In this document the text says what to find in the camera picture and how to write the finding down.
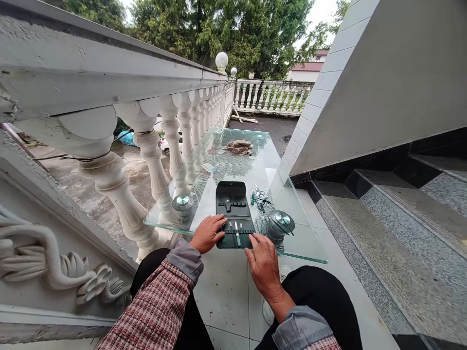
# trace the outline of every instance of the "white car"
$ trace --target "white car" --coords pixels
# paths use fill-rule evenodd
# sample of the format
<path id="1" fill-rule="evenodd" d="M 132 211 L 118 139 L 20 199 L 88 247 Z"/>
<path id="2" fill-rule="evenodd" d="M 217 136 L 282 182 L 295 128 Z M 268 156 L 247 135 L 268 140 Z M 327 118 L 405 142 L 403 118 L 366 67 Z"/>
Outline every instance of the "white car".
<path id="1" fill-rule="evenodd" d="M 183 137 L 181 136 L 181 131 L 179 131 L 180 139 L 179 139 L 179 146 L 180 146 L 180 153 L 181 153 L 181 146 L 183 145 Z M 161 150 L 165 153 L 166 156 L 170 157 L 170 149 L 169 143 L 164 138 L 161 140 Z"/>

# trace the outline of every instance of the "hand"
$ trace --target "hand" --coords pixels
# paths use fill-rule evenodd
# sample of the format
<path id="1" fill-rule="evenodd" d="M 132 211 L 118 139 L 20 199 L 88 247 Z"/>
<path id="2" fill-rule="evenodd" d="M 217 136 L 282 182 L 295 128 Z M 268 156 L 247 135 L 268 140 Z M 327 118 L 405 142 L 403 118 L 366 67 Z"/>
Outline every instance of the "hand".
<path id="1" fill-rule="evenodd" d="M 195 235 L 191 240 L 191 246 L 201 254 L 210 251 L 214 245 L 225 236 L 225 232 L 220 228 L 227 222 L 227 218 L 223 219 L 224 214 L 207 216 L 199 224 L 195 231 Z"/>
<path id="2" fill-rule="evenodd" d="M 277 252 L 268 237 L 258 233 L 248 237 L 253 246 L 253 250 L 245 248 L 245 254 L 251 267 L 251 276 L 259 292 L 270 303 L 284 291 L 279 277 Z"/>

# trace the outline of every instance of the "sleeve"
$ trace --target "sleeve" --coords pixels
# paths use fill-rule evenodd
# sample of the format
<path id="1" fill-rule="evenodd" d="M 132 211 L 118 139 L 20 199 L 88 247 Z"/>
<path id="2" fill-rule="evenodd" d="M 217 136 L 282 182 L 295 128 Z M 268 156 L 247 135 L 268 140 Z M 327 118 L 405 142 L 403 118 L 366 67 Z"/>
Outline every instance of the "sleeve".
<path id="1" fill-rule="evenodd" d="M 173 349 L 186 302 L 202 271 L 201 254 L 180 238 L 98 349 Z"/>
<path id="2" fill-rule="evenodd" d="M 279 350 L 340 350 L 328 323 L 308 306 L 295 306 L 272 338 Z"/>

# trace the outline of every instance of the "stair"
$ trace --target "stair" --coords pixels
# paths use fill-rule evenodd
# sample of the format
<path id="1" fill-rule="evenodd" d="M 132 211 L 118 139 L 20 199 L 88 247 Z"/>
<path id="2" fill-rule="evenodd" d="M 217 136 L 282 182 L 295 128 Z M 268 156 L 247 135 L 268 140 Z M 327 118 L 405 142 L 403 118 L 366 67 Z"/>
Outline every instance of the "stair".
<path id="1" fill-rule="evenodd" d="M 447 197 L 457 181 L 467 186 L 465 170 L 461 160 L 413 156 L 394 173 L 354 170 L 344 183 L 309 184 L 401 349 L 467 349 L 467 199 Z"/>

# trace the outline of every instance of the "glass tabletop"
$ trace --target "glass tabletop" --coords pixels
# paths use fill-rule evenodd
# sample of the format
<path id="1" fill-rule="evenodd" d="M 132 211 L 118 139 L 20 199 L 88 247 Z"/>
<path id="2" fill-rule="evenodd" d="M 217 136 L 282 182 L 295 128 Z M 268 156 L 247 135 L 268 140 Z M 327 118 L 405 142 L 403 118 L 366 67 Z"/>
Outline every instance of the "glass tabletop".
<path id="1" fill-rule="evenodd" d="M 252 154 L 234 156 L 225 151 L 227 143 L 247 140 Z M 278 253 L 327 263 L 327 255 L 300 203 L 274 144 L 267 132 L 209 129 L 198 147 L 161 194 L 144 223 L 181 234 L 193 235 L 200 222 L 216 214 L 216 188 L 220 181 L 241 181 L 246 186 L 247 205 L 254 231 L 267 236 L 274 224 L 268 225 L 279 210 L 286 230 L 276 243 Z M 260 191 L 266 200 L 261 207 L 251 205 L 251 193 Z"/>

